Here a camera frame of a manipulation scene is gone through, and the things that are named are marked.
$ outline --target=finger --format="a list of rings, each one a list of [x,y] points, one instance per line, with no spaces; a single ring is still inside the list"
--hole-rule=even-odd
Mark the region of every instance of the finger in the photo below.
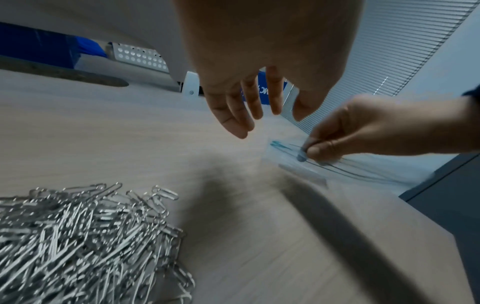
[[[324,102],[328,92],[300,90],[295,99],[291,113],[296,121],[300,121],[315,112]]]
[[[240,83],[234,84],[234,86],[227,92],[226,104],[230,108],[233,116],[242,126],[244,126],[248,131],[254,129],[255,123],[250,117],[250,114],[245,107],[245,103],[242,100]]]
[[[363,153],[363,145],[353,133],[338,139],[326,140],[314,144],[306,151],[308,158],[317,162],[338,160],[346,154]]]
[[[264,111],[262,109],[262,103],[260,102],[258,71],[255,71],[255,73],[241,81],[241,89],[243,90],[243,95],[245,96],[246,103],[253,118],[262,118]]]
[[[348,125],[350,124],[347,106],[337,108],[312,129],[307,140],[302,145],[301,150],[306,151],[310,146],[327,138],[335,139],[335,137],[346,135],[349,131],[347,130]]]
[[[233,116],[230,108],[227,105],[225,94],[210,94],[208,92],[204,92],[204,94],[211,112],[218,119],[221,125],[238,138],[246,138],[248,130]]]
[[[284,105],[284,78],[276,67],[267,67],[265,70],[268,99],[270,100],[271,112],[278,115]]]

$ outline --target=hand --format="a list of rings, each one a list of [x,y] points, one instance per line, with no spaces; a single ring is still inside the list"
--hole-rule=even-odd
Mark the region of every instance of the hand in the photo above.
[[[271,111],[280,114],[286,77],[300,89],[293,116],[322,104],[343,74],[362,0],[175,0],[206,101],[220,123],[245,138],[260,119],[257,74],[266,67]]]
[[[480,149],[480,104],[470,97],[444,102],[395,103],[359,95],[314,127],[302,147],[308,158],[346,154],[419,155]]]

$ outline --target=window blinds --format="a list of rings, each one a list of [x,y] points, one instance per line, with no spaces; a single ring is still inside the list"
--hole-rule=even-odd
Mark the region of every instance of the window blinds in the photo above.
[[[345,72],[322,106],[296,122],[293,88],[282,116],[307,133],[349,97],[395,96],[477,7],[480,0],[367,0]]]

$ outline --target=desk surface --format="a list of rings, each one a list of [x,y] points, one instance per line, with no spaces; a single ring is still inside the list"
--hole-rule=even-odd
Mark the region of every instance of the desk surface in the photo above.
[[[117,181],[178,192],[195,303],[474,302],[454,237],[399,198],[261,164],[268,138],[301,132],[281,117],[242,141],[178,93],[146,103],[132,96],[161,90],[0,74],[0,195]]]

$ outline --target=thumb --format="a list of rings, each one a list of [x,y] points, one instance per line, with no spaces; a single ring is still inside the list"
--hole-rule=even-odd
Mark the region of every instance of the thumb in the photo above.
[[[362,153],[356,133],[312,145],[306,151],[308,158],[317,162],[338,160],[346,154]]]

